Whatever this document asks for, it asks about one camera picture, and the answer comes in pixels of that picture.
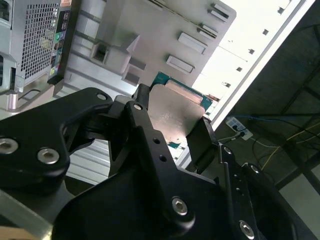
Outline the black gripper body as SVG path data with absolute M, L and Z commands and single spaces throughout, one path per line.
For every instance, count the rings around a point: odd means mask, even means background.
M 212 181 L 179 169 L 195 212 L 192 228 L 173 233 L 160 215 L 146 179 L 136 168 L 72 199 L 53 224 L 54 240 L 232 240 L 225 198 Z

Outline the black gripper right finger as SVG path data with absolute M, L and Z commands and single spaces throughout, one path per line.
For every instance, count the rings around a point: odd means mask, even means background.
M 202 117 L 186 137 L 192 165 L 202 172 L 214 164 L 214 182 L 222 206 L 217 219 L 233 240 L 296 240 L 298 230 L 290 207 L 252 163 L 237 163 L 220 143 L 210 121 Z

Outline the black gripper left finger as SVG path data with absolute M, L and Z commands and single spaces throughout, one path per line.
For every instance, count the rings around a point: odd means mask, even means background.
M 138 169 L 166 226 L 175 234 L 195 222 L 188 195 L 163 134 L 148 115 L 149 88 L 142 84 L 126 103 L 86 88 L 0 122 L 0 186 L 48 195 L 63 182 L 72 153 L 95 139 L 109 145 L 110 176 Z

